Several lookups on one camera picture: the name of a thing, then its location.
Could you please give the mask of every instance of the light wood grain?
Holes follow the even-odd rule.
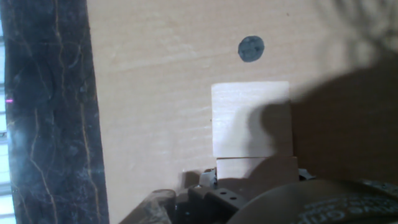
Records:
[[[333,3],[88,0],[111,223],[120,222],[151,191],[177,189],[181,186],[180,173],[215,166],[210,121],[212,84],[285,80],[296,100],[307,92],[307,86],[314,88],[371,62],[377,55],[373,46],[345,20],[351,16],[342,16]],[[373,12],[377,15],[372,21],[387,18],[378,10]],[[378,26],[372,33],[383,30]],[[238,55],[238,44],[249,35],[261,37],[265,50],[258,61],[244,63]],[[352,46],[365,51],[356,52]],[[361,56],[359,64],[353,54]],[[355,83],[333,89],[343,96],[346,89],[355,88]],[[316,94],[323,98],[313,100],[313,107],[328,111],[328,96],[335,92]],[[305,158],[303,165],[327,177],[330,170],[341,168],[338,160],[327,161],[330,155],[356,158],[356,153],[343,156],[334,149],[344,146],[341,151],[347,152],[355,146],[355,135],[345,136],[358,127],[347,122],[346,126],[337,126],[341,135],[336,139],[327,127],[338,119],[322,118],[318,110],[312,112],[317,119],[311,119],[313,115],[305,109],[292,110],[293,121],[295,117],[300,120],[301,114],[308,116],[296,128],[293,125],[298,136],[296,147]],[[366,160],[376,157],[369,153],[374,146],[384,146],[388,155],[389,162],[383,167],[394,166],[395,150],[382,144],[386,142],[381,136],[385,132],[379,133],[372,147],[360,145],[368,150],[362,154],[360,161],[364,162],[344,167],[344,174],[366,177],[374,170],[373,177],[396,176],[388,174],[390,169],[381,173],[370,168],[376,164],[360,170],[367,167]],[[372,139],[374,134],[362,136]],[[330,149],[323,154],[326,147]]]
[[[214,84],[211,105],[215,157],[293,156],[288,82]]]

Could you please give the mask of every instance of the dark marble pillar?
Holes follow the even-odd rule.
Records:
[[[18,223],[109,223],[86,1],[1,0]]]

